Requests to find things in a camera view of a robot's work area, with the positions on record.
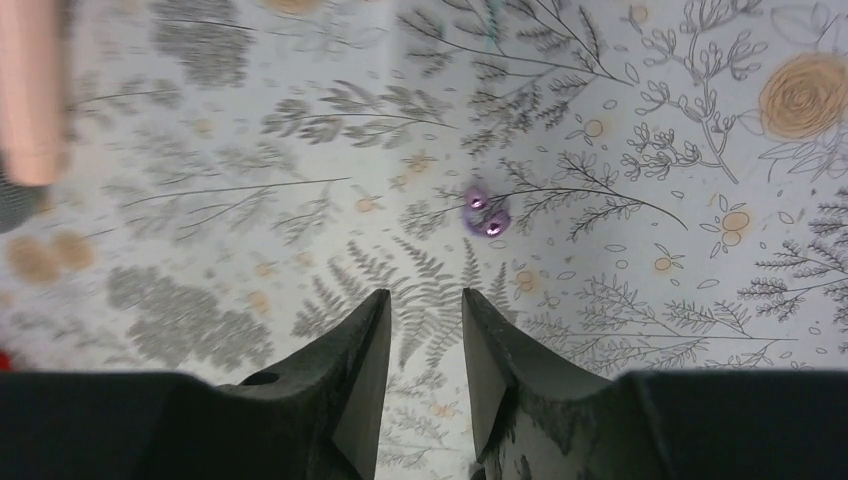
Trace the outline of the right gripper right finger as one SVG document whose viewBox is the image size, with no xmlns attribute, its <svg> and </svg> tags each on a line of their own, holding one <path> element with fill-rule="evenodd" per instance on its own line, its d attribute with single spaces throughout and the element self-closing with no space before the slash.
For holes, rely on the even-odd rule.
<svg viewBox="0 0 848 480">
<path fill-rule="evenodd" d="M 462 294 L 475 479 L 843 479 L 843 371 L 632 371 L 608 380 Z"/>
</svg>

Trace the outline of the purple earbud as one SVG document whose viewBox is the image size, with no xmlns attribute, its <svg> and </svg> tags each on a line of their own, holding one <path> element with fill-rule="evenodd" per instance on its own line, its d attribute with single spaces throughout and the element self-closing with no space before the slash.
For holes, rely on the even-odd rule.
<svg viewBox="0 0 848 480">
<path fill-rule="evenodd" d="M 510 227 L 512 218 L 503 201 L 490 198 L 483 188 L 472 185 L 465 191 L 463 222 L 470 233 L 494 239 Z"/>
</svg>

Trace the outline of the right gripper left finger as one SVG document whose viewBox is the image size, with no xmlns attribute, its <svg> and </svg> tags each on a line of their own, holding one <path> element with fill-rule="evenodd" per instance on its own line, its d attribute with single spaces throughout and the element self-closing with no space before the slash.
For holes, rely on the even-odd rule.
<svg viewBox="0 0 848 480">
<path fill-rule="evenodd" d="M 390 294 L 236 385 L 175 372 L 5 373 L 5 479 L 371 479 Z"/>
</svg>

